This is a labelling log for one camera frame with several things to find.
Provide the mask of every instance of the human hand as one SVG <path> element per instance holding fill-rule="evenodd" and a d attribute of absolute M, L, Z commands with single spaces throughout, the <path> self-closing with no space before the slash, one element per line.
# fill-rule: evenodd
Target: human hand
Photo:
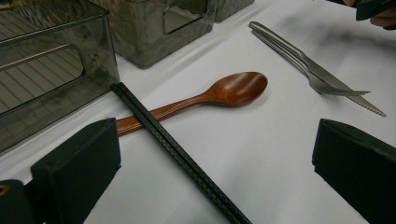
<path fill-rule="evenodd" d="M 344 0 L 347 6 L 355 4 L 356 0 Z M 388 8 L 370 19 L 372 25 L 380 27 L 396 26 L 396 6 Z"/>

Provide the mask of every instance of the black chopstick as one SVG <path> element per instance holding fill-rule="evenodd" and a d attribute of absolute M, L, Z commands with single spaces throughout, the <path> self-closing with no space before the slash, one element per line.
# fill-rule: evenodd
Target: black chopstick
<path fill-rule="evenodd" d="M 137 119 L 163 145 L 163 148 L 187 172 L 198 188 L 218 207 L 224 216 L 232 223 L 251 223 L 122 82 L 111 85 L 110 89 L 134 112 Z"/>

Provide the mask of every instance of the wooden spoon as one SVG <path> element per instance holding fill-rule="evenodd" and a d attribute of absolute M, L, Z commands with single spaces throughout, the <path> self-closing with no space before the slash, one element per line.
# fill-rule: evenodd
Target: wooden spoon
<path fill-rule="evenodd" d="M 150 113 L 155 119 L 163 120 L 194 105 L 247 105 L 264 92 L 267 84 L 267 78 L 261 73 L 238 73 L 220 79 L 199 95 L 151 110 Z M 142 129 L 143 125 L 131 116 L 118 119 L 117 127 L 119 136 L 123 136 Z"/>

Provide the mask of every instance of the table surface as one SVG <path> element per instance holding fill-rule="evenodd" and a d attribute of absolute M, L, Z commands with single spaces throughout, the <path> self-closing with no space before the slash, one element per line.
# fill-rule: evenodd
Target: table surface
<path fill-rule="evenodd" d="M 147 109 L 256 71 L 269 84 L 251 105 L 201 105 L 162 121 L 253 223 L 367 223 L 314 172 L 320 119 L 341 121 L 396 147 L 396 33 L 355 21 L 355 9 L 324 0 L 256 0 L 212 32 L 138 69 L 117 56 L 120 79 Z M 307 78 L 248 28 L 258 21 L 388 116 L 346 97 L 318 94 Z M 112 92 L 0 157 L 0 179 L 31 180 L 29 167 L 84 126 L 132 113 Z M 146 131 L 120 138 L 122 167 L 85 223 L 228 223 Z"/>

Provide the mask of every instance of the spoon handle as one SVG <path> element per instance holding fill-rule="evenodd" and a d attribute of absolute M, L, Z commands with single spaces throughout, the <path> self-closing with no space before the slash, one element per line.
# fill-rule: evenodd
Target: spoon handle
<path fill-rule="evenodd" d="M 158 121 L 170 118 L 189 107 L 204 103 L 205 97 L 202 96 L 203 95 L 200 94 L 185 100 L 172 103 L 170 105 L 162 106 L 160 108 L 151 110 L 150 114 Z M 142 128 L 143 125 L 139 122 L 139 120 L 135 116 L 117 120 L 117 130 L 119 136 L 124 136 L 125 134 L 133 133 Z"/>

